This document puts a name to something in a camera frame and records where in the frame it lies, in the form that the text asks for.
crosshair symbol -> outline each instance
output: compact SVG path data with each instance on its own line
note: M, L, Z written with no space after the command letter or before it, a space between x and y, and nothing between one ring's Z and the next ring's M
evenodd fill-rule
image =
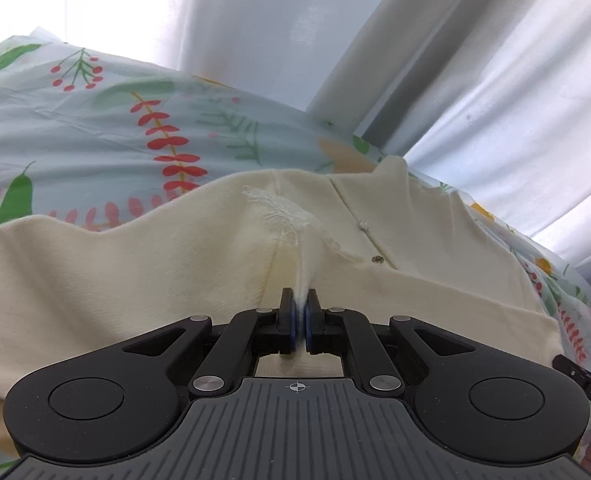
M303 391L304 388L310 388L310 386L304 386L304 384L302 384L302 383L293 383L293 384L289 384L287 386L287 388L293 390L296 393L299 393L299 392Z

red leaf print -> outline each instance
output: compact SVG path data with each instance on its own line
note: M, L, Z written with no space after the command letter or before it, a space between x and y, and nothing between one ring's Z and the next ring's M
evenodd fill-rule
M147 144L151 150L161 150L167 146L183 146L188 142L184 137L169 137L164 139L153 139Z
M84 224L89 231L99 231L99 229L95 227L95 225L93 225L93 222L95 222L95 215L97 212L98 210L92 207L88 210L88 213L86 213L86 216L84 218Z
M162 101L158 101L157 99L155 99L154 101L143 101L141 103L137 103L135 106L133 106L133 108L131 108L131 114L139 112L145 106L157 106L161 102Z
M152 135L157 132L165 132L165 133L169 134L172 132L179 132L179 128L177 126L173 126L172 124L162 124L162 126L156 126L155 128L149 128L148 130L146 130L144 132L144 135Z
M129 205L129 211L136 218L140 217L144 214L144 206L142 205L142 202L140 202L139 199L131 197L128 200L128 205Z
M106 202L104 206L104 216L108 220L109 227L117 227L120 225L120 211L115 202Z
M144 114L142 117L140 117L140 120L137 121L137 125L142 126L143 124L146 124L149 121L152 121L153 119L168 119L169 117L170 115L164 112L151 112L150 114Z
M181 189L186 189L187 191L191 191L196 187L200 187L199 184L194 184L193 182L182 182L181 180L173 180L172 182L165 182L164 189L171 190L180 187Z
M64 219L67 224L75 224L75 221L78 219L78 210L74 209L73 211L69 211L66 218Z
M198 166L167 166L162 170L164 176L173 176L178 173L186 173L191 176L204 176L208 171Z
M200 157L191 153L180 153L179 155L160 155L153 160L157 160L158 162L173 162L174 160L179 162L197 162L200 160Z

button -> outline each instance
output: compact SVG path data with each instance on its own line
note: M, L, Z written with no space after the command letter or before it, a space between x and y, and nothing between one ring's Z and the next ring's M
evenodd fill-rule
M122 387L98 378L73 379L51 392L50 406L73 420L92 420L115 412L124 402Z
M479 412L500 420L528 418L544 405L544 396L538 388L511 378L477 383L469 390L469 400Z

beige cardigan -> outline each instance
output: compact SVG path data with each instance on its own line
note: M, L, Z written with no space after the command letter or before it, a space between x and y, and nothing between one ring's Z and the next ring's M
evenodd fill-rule
M300 303L314 287L323 308L406 314L544 365L562 352L513 255L456 194L389 157L372 174L234 174L102 233L35 216L0 226L0 397L32 370L192 314L226 323L277 306L285 286ZM334 366L305 354L259 373Z

gray ribbed panel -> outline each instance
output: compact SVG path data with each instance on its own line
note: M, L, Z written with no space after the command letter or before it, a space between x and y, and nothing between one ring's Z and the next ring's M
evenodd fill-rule
M468 462L431 442L404 405L348 379L245 379L194 402L158 446L120 463L58 466L27 458L8 480L590 480L567 458L528 468Z

